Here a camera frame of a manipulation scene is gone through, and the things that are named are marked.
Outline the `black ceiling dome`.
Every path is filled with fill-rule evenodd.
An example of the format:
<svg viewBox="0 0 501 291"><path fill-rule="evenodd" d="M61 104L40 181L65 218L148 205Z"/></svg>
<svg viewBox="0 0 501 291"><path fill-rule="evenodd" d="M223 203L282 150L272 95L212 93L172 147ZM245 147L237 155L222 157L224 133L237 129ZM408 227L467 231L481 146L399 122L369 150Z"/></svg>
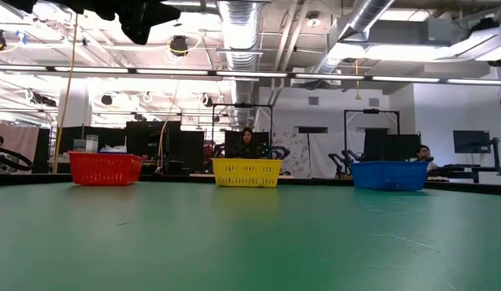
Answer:
<svg viewBox="0 0 501 291"><path fill-rule="evenodd" d="M185 57L188 54L186 36L173 36L169 44L169 50L176 57Z"/></svg>

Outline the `black partition panel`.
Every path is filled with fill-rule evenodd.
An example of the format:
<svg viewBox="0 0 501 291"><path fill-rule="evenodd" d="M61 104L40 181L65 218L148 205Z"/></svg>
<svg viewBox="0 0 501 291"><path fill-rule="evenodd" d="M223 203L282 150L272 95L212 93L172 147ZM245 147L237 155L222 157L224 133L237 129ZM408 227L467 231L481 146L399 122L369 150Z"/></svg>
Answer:
<svg viewBox="0 0 501 291"><path fill-rule="evenodd" d="M408 161L420 145L421 137L417 134L388 134L387 129L367 129L363 160Z"/></svg>
<svg viewBox="0 0 501 291"><path fill-rule="evenodd" d="M59 153L70 151L74 148L75 139L85 139L87 135L99 138L99 149L104 146L123 146L125 143L124 129L111 129L101 127L68 127L62 129Z"/></svg>
<svg viewBox="0 0 501 291"><path fill-rule="evenodd" d="M182 131L180 133L179 161L192 172L204 169L204 132Z"/></svg>
<svg viewBox="0 0 501 291"><path fill-rule="evenodd" d="M126 146L129 154L143 159L142 175L181 175L179 161L179 121L134 121L126 124Z"/></svg>

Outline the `black bar with LED lights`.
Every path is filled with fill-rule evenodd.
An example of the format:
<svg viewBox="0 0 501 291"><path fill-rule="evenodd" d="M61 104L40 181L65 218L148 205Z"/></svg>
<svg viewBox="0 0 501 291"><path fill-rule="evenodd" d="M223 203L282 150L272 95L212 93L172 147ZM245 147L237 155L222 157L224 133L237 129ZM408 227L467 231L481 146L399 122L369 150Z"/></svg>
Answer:
<svg viewBox="0 0 501 291"><path fill-rule="evenodd" d="M237 70L141 69L118 67L80 67L43 65L0 65L0 72L28 74L63 74L70 71L85 77L171 77L171 78L236 78L236 79L296 79L323 81L396 82L464 86L501 86L501 80L481 78L425 78L404 76L377 76L358 74L312 74L293 72L263 72Z"/></svg>

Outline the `white box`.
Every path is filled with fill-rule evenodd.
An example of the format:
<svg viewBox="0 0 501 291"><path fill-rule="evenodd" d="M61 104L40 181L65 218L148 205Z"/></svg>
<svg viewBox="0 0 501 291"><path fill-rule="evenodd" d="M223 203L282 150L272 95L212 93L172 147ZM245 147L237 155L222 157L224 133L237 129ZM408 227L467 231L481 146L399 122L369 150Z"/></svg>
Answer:
<svg viewBox="0 0 501 291"><path fill-rule="evenodd" d="M99 147L97 135L86 135L83 138L74 139L73 151L96 153Z"/></svg>

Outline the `red plastic basket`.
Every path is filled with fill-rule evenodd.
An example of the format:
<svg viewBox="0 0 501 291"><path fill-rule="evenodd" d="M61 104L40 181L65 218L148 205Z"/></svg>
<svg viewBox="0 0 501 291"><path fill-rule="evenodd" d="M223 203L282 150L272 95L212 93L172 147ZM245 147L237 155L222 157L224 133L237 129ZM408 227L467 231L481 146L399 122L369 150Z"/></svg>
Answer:
<svg viewBox="0 0 501 291"><path fill-rule="evenodd" d="M82 186L126 186L136 183L143 159L133 154L69 153L73 182Z"/></svg>

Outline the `pink curtain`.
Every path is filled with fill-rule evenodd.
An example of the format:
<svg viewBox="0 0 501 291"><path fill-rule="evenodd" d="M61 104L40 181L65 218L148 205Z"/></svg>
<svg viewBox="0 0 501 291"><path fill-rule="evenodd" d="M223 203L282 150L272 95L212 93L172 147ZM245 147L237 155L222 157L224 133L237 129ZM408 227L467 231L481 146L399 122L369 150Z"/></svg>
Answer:
<svg viewBox="0 0 501 291"><path fill-rule="evenodd" d="M0 163L4 171L0 174L31 174L26 160L34 162L39 128L0 124L0 136L4 143L0 147Z"/></svg>

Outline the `yellow plastic basket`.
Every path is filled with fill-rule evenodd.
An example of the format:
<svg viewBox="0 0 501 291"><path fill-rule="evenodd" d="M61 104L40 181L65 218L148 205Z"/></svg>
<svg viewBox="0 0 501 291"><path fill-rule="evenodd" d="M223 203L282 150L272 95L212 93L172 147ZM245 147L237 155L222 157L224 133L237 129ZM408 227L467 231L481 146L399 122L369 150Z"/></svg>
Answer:
<svg viewBox="0 0 501 291"><path fill-rule="evenodd" d="M282 162L276 159L214 158L217 186L275 188Z"/></svg>

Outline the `small black background robot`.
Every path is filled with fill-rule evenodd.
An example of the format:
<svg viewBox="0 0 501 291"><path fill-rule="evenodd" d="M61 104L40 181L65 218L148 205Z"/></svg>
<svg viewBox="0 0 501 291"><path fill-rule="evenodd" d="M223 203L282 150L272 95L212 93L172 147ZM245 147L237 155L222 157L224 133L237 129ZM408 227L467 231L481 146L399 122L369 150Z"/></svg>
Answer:
<svg viewBox="0 0 501 291"><path fill-rule="evenodd" d="M290 155L290 150L282 145L262 143L257 148L259 158L284 160Z"/></svg>

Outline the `patterned hanging sheet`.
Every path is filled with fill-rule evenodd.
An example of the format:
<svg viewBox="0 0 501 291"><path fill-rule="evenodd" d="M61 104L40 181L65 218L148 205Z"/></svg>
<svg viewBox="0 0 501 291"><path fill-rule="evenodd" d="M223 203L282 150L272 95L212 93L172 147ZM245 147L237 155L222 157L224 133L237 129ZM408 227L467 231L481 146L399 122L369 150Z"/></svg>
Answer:
<svg viewBox="0 0 501 291"><path fill-rule="evenodd" d="M305 133L274 133L273 145L283 146L290 154L283 159L283 172L288 172L295 179L310 177L309 142Z"/></svg>

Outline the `white hanging sheet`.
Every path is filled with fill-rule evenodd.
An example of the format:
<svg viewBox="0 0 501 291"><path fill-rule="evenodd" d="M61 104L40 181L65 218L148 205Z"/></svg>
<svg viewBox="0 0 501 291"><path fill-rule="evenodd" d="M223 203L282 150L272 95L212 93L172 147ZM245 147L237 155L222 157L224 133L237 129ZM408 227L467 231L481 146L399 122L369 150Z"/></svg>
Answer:
<svg viewBox="0 0 501 291"><path fill-rule="evenodd" d="M333 179L336 174L336 165L329 158L329 154L341 154L344 149L344 132L310 133L308 138L311 177ZM348 149L356 154L362 153L364 138L365 133L349 131L347 133Z"/></svg>

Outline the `green table mat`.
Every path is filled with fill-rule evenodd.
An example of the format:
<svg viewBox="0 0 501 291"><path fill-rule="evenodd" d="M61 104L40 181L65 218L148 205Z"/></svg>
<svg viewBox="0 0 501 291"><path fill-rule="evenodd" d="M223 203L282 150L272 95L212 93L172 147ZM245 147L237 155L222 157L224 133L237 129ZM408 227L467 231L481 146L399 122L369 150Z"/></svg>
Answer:
<svg viewBox="0 0 501 291"><path fill-rule="evenodd" d="M0 291L501 291L501 196L0 187Z"/></svg>

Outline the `blue plastic basket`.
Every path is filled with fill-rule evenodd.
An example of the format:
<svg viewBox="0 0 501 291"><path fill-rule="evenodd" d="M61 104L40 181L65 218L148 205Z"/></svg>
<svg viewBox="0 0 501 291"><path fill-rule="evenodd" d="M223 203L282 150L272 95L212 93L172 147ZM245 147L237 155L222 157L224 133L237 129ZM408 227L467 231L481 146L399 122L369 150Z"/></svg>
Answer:
<svg viewBox="0 0 501 291"><path fill-rule="evenodd" d="M379 191L418 191L427 179L427 162L359 162L351 165L354 185Z"/></svg>

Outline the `black desk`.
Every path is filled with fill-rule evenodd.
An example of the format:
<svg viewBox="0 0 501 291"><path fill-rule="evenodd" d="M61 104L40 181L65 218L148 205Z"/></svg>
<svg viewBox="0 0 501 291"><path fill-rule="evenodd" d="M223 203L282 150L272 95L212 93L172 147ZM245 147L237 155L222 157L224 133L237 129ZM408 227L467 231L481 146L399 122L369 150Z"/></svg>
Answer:
<svg viewBox="0 0 501 291"><path fill-rule="evenodd" d="M480 174L495 173L501 175L501 167L482 167L480 165L451 164L437 167L428 173L429 177L442 177L447 179L470 179L480 183Z"/></svg>

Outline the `black monitor stand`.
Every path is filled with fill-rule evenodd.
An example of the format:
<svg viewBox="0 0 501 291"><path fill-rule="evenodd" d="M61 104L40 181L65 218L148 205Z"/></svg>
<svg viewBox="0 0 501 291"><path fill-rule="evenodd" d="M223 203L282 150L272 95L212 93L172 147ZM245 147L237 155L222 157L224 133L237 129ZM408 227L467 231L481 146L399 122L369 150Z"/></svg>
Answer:
<svg viewBox="0 0 501 291"><path fill-rule="evenodd" d="M501 176L501 163L499 157L499 143L500 140L497 137L494 137L490 140L490 145L492 146L492 154L494 159L494 169L497 175Z"/></svg>

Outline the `silver corrugated ventilation duct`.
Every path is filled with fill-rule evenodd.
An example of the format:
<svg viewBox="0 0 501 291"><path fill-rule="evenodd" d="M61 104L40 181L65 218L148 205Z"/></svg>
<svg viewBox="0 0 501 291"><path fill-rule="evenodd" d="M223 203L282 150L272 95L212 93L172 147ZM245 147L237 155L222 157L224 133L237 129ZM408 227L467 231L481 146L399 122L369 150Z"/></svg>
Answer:
<svg viewBox="0 0 501 291"><path fill-rule="evenodd" d="M230 51L225 55L230 70L256 71L258 55L259 21L262 5L257 2L220 1L218 9L222 18L224 48ZM254 83L251 81L232 81L231 96L233 103L254 103ZM246 109L234 109L236 126L244 128L253 123L253 113Z"/></svg>

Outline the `black table frame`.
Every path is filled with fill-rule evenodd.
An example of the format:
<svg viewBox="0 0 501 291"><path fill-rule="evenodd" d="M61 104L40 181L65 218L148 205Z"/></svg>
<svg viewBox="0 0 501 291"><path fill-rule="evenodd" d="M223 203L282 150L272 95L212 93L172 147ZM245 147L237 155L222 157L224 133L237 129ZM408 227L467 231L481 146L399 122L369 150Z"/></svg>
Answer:
<svg viewBox="0 0 501 291"><path fill-rule="evenodd" d="M0 186L17 186L28 184L49 184L49 183L70 183L71 174L0 174ZM140 182L151 183L215 183L215 178L209 175L198 176L154 176L141 175ZM353 186L351 180L338 179L294 179L281 176L278 180L279 185L301 185L301 186ZM450 183L428 181L424 184L427 189L451 192L470 192L477 194L488 194L501 196L501 185L479 184L479 183Z"/></svg>

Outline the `silver round ventilation duct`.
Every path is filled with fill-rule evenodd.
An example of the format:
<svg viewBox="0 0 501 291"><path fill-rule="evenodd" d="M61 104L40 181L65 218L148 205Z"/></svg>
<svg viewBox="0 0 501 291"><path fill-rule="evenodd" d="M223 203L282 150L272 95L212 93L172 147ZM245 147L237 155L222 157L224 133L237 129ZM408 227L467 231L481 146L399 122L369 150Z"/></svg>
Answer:
<svg viewBox="0 0 501 291"><path fill-rule="evenodd" d="M374 23L396 0L355 0L350 13L334 20L327 34L327 48L312 73L331 74L345 59L356 59L360 47L368 40Z"/></svg>

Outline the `grey rectangular air duct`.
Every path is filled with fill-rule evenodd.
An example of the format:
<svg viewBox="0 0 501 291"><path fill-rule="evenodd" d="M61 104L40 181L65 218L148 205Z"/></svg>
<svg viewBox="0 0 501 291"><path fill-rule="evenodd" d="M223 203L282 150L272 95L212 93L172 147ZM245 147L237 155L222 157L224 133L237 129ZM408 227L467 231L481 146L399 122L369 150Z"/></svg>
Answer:
<svg viewBox="0 0 501 291"><path fill-rule="evenodd" d="M455 25L447 19L423 22L378 20L369 30L372 44L410 44L449 46L454 40Z"/></svg>

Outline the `black wall monitor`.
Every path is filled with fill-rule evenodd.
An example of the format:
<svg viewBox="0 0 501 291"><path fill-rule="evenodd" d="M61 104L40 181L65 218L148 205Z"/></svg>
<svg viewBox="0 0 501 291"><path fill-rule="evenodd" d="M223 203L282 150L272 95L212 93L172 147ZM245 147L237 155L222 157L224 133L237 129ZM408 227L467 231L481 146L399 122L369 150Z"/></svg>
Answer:
<svg viewBox="0 0 501 291"><path fill-rule="evenodd" d="M454 130L453 144L456 154L489 154L490 133L478 130Z"/></svg>

